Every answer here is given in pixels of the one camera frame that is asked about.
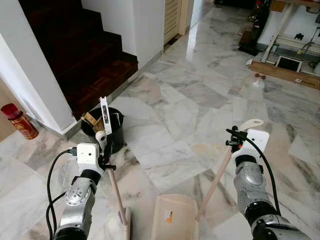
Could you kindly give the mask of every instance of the black bucket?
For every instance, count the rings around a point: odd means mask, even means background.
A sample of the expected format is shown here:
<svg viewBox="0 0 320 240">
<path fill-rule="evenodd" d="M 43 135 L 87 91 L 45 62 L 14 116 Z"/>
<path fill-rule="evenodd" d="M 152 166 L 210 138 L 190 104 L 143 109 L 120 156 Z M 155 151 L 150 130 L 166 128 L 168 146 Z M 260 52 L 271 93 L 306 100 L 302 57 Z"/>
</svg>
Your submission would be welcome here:
<svg viewBox="0 0 320 240">
<path fill-rule="evenodd" d="M 110 123 L 111 123 L 111 129 L 112 133 L 107 136 L 107 139 L 109 140 L 110 138 L 113 141 L 113 148 L 112 148 L 112 153 L 115 154 L 118 152 L 124 145 L 125 145 L 125 140 L 124 140 L 124 132 L 122 128 L 122 124 L 124 123 L 124 116 L 120 111 L 113 107 L 108 107 L 109 109 L 109 115 L 110 115 Z M 100 117 L 102 117 L 102 112 L 101 108 L 96 108 L 91 111 L 89 111 L 92 117 L 94 117 L 96 120 Z M 81 129 L 82 131 L 87 134 L 89 137 L 92 138 L 92 140 L 97 143 L 98 141 L 96 140 L 96 133 L 90 127 L 88 123 L 85 121 L 81 121 Z"/>
</svg>

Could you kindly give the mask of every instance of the dustpan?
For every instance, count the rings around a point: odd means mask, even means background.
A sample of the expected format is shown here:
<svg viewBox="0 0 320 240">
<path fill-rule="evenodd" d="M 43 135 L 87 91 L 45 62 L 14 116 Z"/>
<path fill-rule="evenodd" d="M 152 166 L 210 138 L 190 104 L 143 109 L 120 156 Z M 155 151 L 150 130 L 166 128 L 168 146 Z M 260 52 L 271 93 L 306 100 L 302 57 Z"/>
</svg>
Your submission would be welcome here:
<svg viewBox="0 0 320 240">
<path fill-rule="evenodd" d="M 151 240 L 199 240 L 197 203 L 181 194 L 156 198 Z"/>
</svg>

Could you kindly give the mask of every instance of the red can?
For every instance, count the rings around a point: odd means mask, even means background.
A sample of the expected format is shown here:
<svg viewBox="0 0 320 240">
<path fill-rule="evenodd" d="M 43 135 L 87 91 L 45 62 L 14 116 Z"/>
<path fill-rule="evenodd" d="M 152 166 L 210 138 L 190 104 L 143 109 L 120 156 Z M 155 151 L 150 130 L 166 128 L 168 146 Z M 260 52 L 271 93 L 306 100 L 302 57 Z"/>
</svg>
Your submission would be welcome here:
<svg viewBox="0 0 320 240">
<path fill-rule="evenodd" d="M 16 105 L 9 103 L 4 105 L 1 108 L 1 111 L 26 139 L 30 140 L 38 136 L 38 130 L 33 126 L 28 117 L 16 107 Z"/>
</svg>

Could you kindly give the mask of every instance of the staircase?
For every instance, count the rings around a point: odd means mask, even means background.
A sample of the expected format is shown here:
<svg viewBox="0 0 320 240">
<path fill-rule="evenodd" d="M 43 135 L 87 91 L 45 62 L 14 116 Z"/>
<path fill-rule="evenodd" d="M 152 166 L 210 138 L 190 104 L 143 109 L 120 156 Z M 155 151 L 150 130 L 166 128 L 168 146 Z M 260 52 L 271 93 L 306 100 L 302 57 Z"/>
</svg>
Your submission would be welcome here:
<svg viewBox="0 0 320 240">
<path fill-rule="evenodd" d="M 81 0 L 19 0 L 53 74 L 78 120 L 138 70 L 121 36 Z"/>
</svg>

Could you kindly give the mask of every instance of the marble floor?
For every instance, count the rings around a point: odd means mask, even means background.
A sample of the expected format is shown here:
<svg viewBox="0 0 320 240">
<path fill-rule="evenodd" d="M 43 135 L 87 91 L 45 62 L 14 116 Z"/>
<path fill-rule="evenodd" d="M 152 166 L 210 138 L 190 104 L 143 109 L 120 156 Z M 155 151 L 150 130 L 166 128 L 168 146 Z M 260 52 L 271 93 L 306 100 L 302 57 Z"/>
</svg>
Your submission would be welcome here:
<svg viewBox="0 0 320 240">
<path fill-rule="evenodd" d="M 149 240 L 156 196 L 191 196 L 198 205 L 226 154 L 226 128 L 260 118 L 270 133 L 265 150 L 275 175 L 282 215 L 312 240 L 320 239 L 320 94 L 268 76 L 256 87 L 251 58 L 237 51 L 236 35 L 249 12 L 213 8 L 111 106 L 124 115 L 126 146 L 112 156 L 125 206 L 132 210 L 132 240 Z M 82 131 L 63 141 L 44 129 L 26 141 L 15 132 L 0 143 L 0 239 L 46 240 L 46 178 L 54 156 L 89 141 Z M 78 167 L 57 162 L 52 195 L 65 191 Z M 227 166 L 200 221 L 201 240 L 252 239 L 237 208 L 235 166 Z M 272 198 L 268 174 L 267 191 Z M 63 202 L 55 204 L 57 218 Z M 99 183 L 90 240 L 118 240 L 117 209 L 107 175 Z"/>
</svg>

